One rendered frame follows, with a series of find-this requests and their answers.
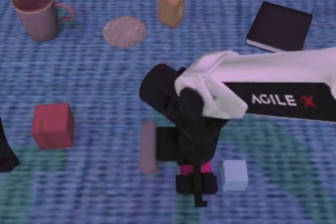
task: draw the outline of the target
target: mug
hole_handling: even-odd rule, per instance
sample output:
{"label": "mug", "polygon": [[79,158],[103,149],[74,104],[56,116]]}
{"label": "mug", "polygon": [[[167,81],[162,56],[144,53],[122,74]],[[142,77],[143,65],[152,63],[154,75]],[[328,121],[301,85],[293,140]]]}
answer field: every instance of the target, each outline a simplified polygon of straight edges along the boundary
{"label": "mug", "polygon": [[[59,23],[76,18],[74,9],[55,0],[12,0],[16,14],[30,37],[35,41],[54,39]],[[66,9],[70,16],[59,18],[56,8]]]}

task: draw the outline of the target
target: notebook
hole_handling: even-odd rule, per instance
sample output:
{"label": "notebook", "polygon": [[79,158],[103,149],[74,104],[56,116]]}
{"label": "notebook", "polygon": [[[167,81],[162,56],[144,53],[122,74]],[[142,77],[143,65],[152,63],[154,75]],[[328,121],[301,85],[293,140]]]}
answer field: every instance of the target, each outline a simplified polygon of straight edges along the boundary
{"label": "notebook", "polygon": [[246,36],[246,44],[271,52],[301,51],[312,14],[263,2]]}

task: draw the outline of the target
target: black object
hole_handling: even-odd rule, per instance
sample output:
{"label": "black object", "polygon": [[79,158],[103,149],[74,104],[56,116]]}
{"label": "black object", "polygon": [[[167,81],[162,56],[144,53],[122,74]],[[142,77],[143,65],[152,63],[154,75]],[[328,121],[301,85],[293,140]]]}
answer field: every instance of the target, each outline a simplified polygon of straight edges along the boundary
{"label": "black object", "polygon": [[325,83],[224,83],[248,105],[247,114],[336,122],[336,101]]}
{"label": "black object", "polygon": [[263,2],[246,37],[246,44],[271,52],[301,51],[312,15]]}
{"label": "black object", "polygon": [[7,142],[0,118],[0,173],[11,172],[19,164],[19,159],[14,154],[13,150],[10,148]]}
{"label": "black object", "polygon": [[165,64],[155,66],[143,79],[139,96],[176,126],[175,130],[157,128],[157,160],[194,167],[190,176],[177,175],[176,192],[194,194],[195,206],[206,207],[202,194],[215,194],[218,185],[214,174],[201,174],[201,164],[213,158],[219,133],[228,120],[202,116],[204,102],[192,89],[184,89],[177,95],[174,83],[184,70],[175,71]]}

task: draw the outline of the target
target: blue woven tablecloth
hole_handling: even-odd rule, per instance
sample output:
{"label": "blue woven tablecloth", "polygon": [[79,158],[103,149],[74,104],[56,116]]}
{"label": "blue woven tablecloth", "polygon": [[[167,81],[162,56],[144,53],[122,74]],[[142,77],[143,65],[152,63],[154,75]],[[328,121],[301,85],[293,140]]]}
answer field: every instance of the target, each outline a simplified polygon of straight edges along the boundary
{"label": "blue woven tablecloth", "polygon": [[[246,159],[249,185],[218,192],[209,207],[175,193],[174,164],[142,175],[140,123],[166,120],[138,88],[153,65],[188,66],[207,51],[261,52],[245,36],[263,0],[186,0],[176,29],[158,22],[156,0],[57,0],[77,12],[59,36],[37,43],[9,0],[0,0],[0,115],[21,160],[0,174],[1,224],[336,223],[336,126],[246,116],[223,129],[214,158]],[[336,0],[269,0],[314,11],[306,49],[336,46]],[[102,29],[134,16],[147,37],[132,49],[106,44]],[[30,133],[34,105],[69,102],[75,146],[40,151]]]}

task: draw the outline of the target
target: red x logo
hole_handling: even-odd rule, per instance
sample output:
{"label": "red x logo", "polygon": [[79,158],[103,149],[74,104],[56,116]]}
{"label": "red x logo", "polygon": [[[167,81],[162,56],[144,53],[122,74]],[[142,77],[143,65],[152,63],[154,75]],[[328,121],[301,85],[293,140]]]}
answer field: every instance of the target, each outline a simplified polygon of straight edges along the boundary
{"label": "red x logo", "polygon": [[304,106],[305,107],[311,106],[313,108],[316,108],[316,104],[313,102],[313,99],[314,99],[314,97],[312,95],[310,95],[308,97],[305,96],[305,95],[302,95],[301,98],[300,98],[299,103],[304,102]]}

